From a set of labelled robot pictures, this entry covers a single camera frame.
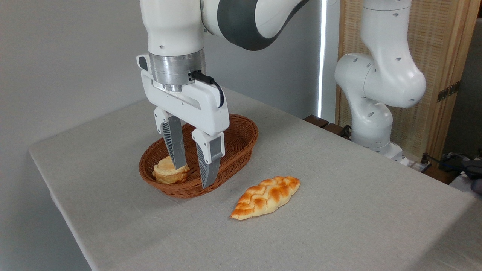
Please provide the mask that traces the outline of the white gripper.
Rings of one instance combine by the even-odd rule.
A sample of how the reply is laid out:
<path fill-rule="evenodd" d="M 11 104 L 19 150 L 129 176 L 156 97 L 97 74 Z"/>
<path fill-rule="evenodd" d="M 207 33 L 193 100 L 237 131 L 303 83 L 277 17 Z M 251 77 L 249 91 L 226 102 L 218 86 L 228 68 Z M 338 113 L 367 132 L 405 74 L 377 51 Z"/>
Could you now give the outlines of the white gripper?
<path fill-rule="evenodd" d="M 164 138 L 174 168 L 187 165 L 181 120 L 196 127 L 198 164 L 203 189 L 212 185 L 225 156 L 224 133 L 229 127 L 227 100 L 219 86 L 193 81 L 181 86 L 182 91 L 169 91 L 153 79 L 148 55 L 137 56 L 146 97 L 157 106 L 154 110 L 156 129 Z"/>

